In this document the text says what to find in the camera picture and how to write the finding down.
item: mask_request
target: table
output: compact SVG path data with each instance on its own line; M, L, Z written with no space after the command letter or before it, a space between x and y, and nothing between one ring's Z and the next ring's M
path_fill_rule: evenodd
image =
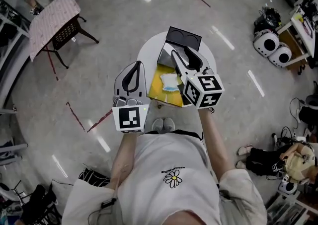
M291 20L284 25L281 29L277 30L278 35L281 34L282 32L286 31L287 29L289 29L291 26L294 26L294 28L296 29L296 31L298 32L301 40L303 41L306 49L307 49L307 53L304 53L303 55L294 58L292 60L290 60L286 66L291 65L293 63L296 63L298 61L301 61L302 59L305 59L309 56L314 57L315 55L315 38L316 38L316 32L315 29L313 29L313 37L309 36L307 34L307 32L304 29L303 24L297 19L297 16L301 14L304 15L303 10L300 7L297 7L295 9L295 12L291 18ZM306 22L304 22L304 25L307 27L308 30L311 30L312 27L309 26Z
M154 74L157 68L157 60L164 45L167 33L168 32L162 32L150 38L143 45L137 57L137 60L141 61L144 64L147 94L149 93L154 78ZM208 60L211 69L213 70L214 74L216 74L217 65L215 63L214 56L203 41L201 41L199 52Z
M88 38L98 41L84 31L77 21L80 17L80 7L75 0L54 0L36 16L30 25L30 59L31 61L43 50L53 52L68 69L57 52L76 34L81 33ZM54 50L44 49L53 41Z

